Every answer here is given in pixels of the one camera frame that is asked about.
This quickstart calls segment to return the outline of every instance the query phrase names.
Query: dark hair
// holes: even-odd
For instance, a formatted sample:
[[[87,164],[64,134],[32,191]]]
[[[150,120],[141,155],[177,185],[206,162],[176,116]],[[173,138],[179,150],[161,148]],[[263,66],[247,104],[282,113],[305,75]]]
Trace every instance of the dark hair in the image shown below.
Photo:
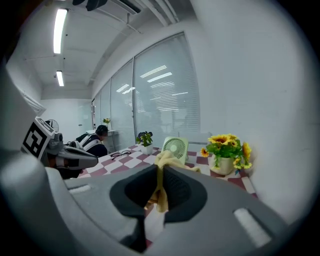
[[[95,130],[95,133],[99,136],[102,136],[105,133],[108,133],[108,127],[101,124],[97,127],[97,129]]]

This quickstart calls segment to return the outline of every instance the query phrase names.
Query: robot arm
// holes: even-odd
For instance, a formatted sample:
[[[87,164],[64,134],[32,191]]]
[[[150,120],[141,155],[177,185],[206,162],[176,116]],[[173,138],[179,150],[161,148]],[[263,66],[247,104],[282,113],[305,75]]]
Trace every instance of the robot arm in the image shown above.
[[[64,145],[62,133],[56,133],[40,117],[34,119],[22,150],[37,157],[45,167],[58,169],[63,179],[76,178],[83,169],[98,163],[96,156]]]

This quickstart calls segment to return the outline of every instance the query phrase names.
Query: person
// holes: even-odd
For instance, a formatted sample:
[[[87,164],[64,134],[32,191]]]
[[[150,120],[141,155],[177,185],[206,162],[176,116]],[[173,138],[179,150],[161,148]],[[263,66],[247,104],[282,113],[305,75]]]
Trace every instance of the person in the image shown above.
[[[108,136],[108,127],[105,125],[99,125],[94,134],[83,134],[76,138],[76,141],[80,143],[83,149],[100,158],[108,154],[108,150],[101,142]]]

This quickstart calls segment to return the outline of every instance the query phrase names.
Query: green fan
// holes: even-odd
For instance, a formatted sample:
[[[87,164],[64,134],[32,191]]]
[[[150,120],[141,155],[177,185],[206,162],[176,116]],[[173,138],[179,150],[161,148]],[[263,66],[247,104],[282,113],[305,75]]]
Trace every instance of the green fan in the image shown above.
[[[162,151],[169,150],[172,155],[178,158],[181,163],[185,164],[188,155],[189,142],[186,138],[166,137]]]

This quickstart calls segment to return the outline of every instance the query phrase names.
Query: checkered tablecloth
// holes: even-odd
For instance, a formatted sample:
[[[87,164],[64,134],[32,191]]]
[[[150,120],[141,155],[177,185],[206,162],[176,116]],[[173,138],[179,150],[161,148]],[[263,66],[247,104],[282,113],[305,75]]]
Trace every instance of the checkered tablecloth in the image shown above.
[[[131,152],[131,154],[118,156],[114,160],[112,160],[110,155],[100,157],[98,164],[92,168],[83,170],[83,172],[79,175],[79,178],[109,175],[117,172],[128,171],[135,167],[149,166],[154,164],[156,155],[161,152],[161,149],[158,147],[153,147],[152,155],[146,155],[142,154],[141,147],[141,145],[136,144],[128,148],[124,148],[119,152],[128,150]],[[202,157],[199,152],[194,151],[188,151],[188,159],[185,165],[191,168],[194,166],[200,167],[201,173],[203,175],[208,175],[234,183],[240,188],[246,190],[249,194],[257,197],[257,194],[251,184],[251,181],[249,180],[249,177],[243,171],[238,174],[235,174],[235,172],[233,172],[226,176],[219,175],[210,170],[209,158]]]

